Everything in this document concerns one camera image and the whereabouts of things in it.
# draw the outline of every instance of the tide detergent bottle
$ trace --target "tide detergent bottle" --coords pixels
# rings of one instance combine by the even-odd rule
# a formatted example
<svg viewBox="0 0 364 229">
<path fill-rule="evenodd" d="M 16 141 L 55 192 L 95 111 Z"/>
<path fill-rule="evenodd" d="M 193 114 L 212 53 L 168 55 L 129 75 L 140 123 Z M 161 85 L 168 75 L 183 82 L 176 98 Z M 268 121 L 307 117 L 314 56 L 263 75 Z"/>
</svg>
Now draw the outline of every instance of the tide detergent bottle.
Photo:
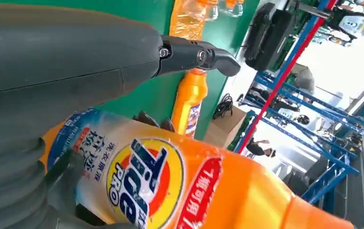
<svg viewBox="0 0 364 229">
<path fill-rule="evenodd" d="M 139 229 L 353 229 L 260 164 L 190 137 L 88 109 L 50 130 L 41 159 L 84 157 L 77 202 Z"/>
</svg>

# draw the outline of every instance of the green tabletop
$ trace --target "green tabletop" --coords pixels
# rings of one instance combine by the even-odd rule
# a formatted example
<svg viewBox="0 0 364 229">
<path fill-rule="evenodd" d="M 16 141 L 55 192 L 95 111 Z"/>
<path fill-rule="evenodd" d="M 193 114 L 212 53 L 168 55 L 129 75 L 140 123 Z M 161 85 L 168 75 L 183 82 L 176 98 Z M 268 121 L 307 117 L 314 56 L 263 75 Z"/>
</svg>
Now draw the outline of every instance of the green tabletop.
<svg viewBox="0 0 364 229">
<path fill-rule="evenodd" d="M 0 0 L 0 3 L 62 6 L 107 12 L 151 24 L 159 33 L 168 34 L 173 0 Z M 244 15 L 230 18 L 220 15 L 206 24 L 203 40 L 236 54 L 257 8 L 259 0 L 244 3 Z M 121 98 L 109 101 L 101 109 L 131 117 L 146 111 L 159 122 L 172 114 L 178 84 L 184 73 L 169 74 L 151 79 Z M 202 139 L 211 121 L 213 111 L 223 90 L 226 77 L 217 70 L 207 77 L 208 96 L 202 104 L 196 136 Z"/>
</svg>

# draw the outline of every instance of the blue metal shelf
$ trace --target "blue metal shelf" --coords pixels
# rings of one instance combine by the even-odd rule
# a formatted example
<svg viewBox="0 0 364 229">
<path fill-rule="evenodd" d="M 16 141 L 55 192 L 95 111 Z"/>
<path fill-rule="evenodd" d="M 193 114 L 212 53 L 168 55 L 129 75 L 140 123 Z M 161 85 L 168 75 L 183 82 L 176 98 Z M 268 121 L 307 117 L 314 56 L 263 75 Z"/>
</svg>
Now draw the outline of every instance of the blue metal shelf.
<svg viewBox="0 0 364 229">
<path fill-rule="evenodd" d="M 274 84 L 273 84 L 273 80 L 274 77 L 271 76 L 268 73 L 258 73 L 255 77 L 255 82 L 260 83 L 262 85 L 267 86 L 268 88 L 273 88 Z M 314 106 L 313 104 L 310 104 L 308 102 L 303 101 L 302 99 L 298 98 L 297 96 L 292 95 L 292 93 L 286 91 L 285 89 L 280 89 L 279 93 L 281 95 L 283 95 L 284 97 L 293 100 L 294 102 L 301 104 L 329 119 L 332 119 L 338 123 L 341 123 L 342 125 L 356 131 L 357 133 L 361 134 L 364 136 L 364 120 L 349 115 L 347 114 L 345 111 L 338 109 L 306 92 L 303 92 L 302 90 L 288 84 L 288 83 L 284 83 L 283 87 L 288 89 L 291 92 L 295 92 L 299 95 L 302 95 L 304 97 L 310 98 L 313 102 L 318 103 L 320 105 L 323 105 L 326 108 L 331 109 L 332 111 L 329 110 L 322 110 L 316 106 Z"/>
<path fill-rule="evenodd" d="M 254 106 L 256 108 L 261 108 L 262 103 L 257 101 L 252 96 L 246 96 L 243 100 L 242 104 L 247 104 L 249 106 Z M 319 153 L 323 157 L 329 160 L 328 165 L 330 166 L 315 182 L 313 182 L 308 190 L 302 195 L 302 198 L 308 201 L 311 204 L 316 203 L 320 198 L 322 198 L 326 193 L 333 190 L 333 188 L 339 184 L 348 174 L 358 175 L 359 171 L 353 168 L 350 165 L 350 158 L 357 158 L 357 155 L 354 153 L 346 150 L 345 148 L 335 144 L 335 139 L 330 140 L 323 136 L 320 136 L 309 129 L 301 126 L 300 124 L 294 122 L 293 120 L 279 114 L 277 111 L 268 108 L 267 112 L 272 113 L 274 117 L 278 117 L 279 120 L 285 121 L 288 125 L 295 126 L 298 130 L 300 130 L 304 135 L 306 135 L 309 139 L 312 139 L 314 136 L 321 140 L 323 143 L 328 144 L 331 146 L 332 150 L 325 150 L 322 145 L 318 142 L 314 142 L 314 146 L 305 142 L 304 140 L 300 139 L 299 137 L 289 133 L 284 128 L 280 127 L 279 125 L 269 121 L 266 118 L 262 118 L 261 120 L 274 127 L 275 129 L 279 130 L 280 132 L 286 134 L 287 136 L 293 138 L 294 140 L 298 141 L 299 143 L 303 144 L 304 146 L 310 148 L 311 150 Z M 249 111 L 247 115 L 256 117 L 257 114 L 254 111 Z M 248 133 L 252 123 L 249 124 L 245 130 L 245 134 Z M 238 142 L 235 152 L 240 148 L 243 143 L 243 138 Z"/>
</svg>

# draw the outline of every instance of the red pole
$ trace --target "red pole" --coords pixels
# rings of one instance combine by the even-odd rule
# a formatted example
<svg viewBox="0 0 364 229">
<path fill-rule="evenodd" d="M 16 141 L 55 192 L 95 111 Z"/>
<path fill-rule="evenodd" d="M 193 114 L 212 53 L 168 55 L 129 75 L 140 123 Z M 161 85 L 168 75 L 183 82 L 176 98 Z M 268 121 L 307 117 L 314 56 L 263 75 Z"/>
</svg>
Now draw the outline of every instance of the red pole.
<svg viewBox="0 0 364 229">
<path fill-rule="evenodd" d="M 335 4 L 336 0 L 331 0 L 328 5 L 327 5 L 327 9 L 332 9 L 334 4 Z M 303 44 L 301 44 L 299 51 L 296 53 L 296 55 L 293 57 L 293 59 L 290 61 L 288 67 L 286 68 L 286 70 L 283 72 L 282 77 L 279 79 L 278 83 L 276 84 L 275 88 L 272 90 L 271 94 L 269 95 L 269 98 L 267 99 L 267 101 L 265 102 L 265 105 L 262 107 L 261 112 L 258 114 L 257 118 L 254 120 L 251 129 L 249 130 L 248 134 L 246 134 L 245 138 L 244 138 L 244 142 L 241 144 L 240 148 L 238 149 L 238 152 L 242 152 L 244 147 L 248 144 L 249 142 L 249 137 L 254 133 L 255 131 L 255 127 L 256 125 L 259 123 L 259 121 L 262 118 L 262 115 L 265 111 L 267 111 L 269 105 L 271 104 L 272 100 L 275 98 L 276 94 L 278 93 L 279 89 L 281 88 L 283 82 L 285 82 L 286 78 L 288 77 L 291 69 L 293 68 L 293 66 L 295 65 L 297 59 L 300 57 L 300 55 L 302 54 L 302 52 L 304 51 L 304 49 L 309 45 L 309 43 L 311 42 L 311 40 L 313 39 L 314 35 L 316 34 L 317 30 L 319 29 L 319 27 L 324 23 L 324 19 L 323 18 L 318 18 L 316 24 L 313 26 L 313 28 L 311 29 L 310 33 L 307 34 L 306 39 L 304 40 Z"/>
</svg>

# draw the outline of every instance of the yellow cleaner bottle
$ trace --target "yellow cleaner bottle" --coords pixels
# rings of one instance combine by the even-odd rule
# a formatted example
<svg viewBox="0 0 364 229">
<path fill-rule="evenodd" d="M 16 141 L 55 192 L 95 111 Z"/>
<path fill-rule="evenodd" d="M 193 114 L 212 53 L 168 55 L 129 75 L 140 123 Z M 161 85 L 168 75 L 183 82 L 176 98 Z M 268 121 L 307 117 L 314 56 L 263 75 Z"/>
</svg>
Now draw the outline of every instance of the yellow cleaner bottle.
<svg viewBox="0 0 364 229">
<path fill-rule="evenodd" d="M 202 101 L 206 96 L 206 72 L 196 68 L 188 71 L 179 83 L 172 112 L 172 123 L 178 134 L 194 137 Z"/>
</svg>

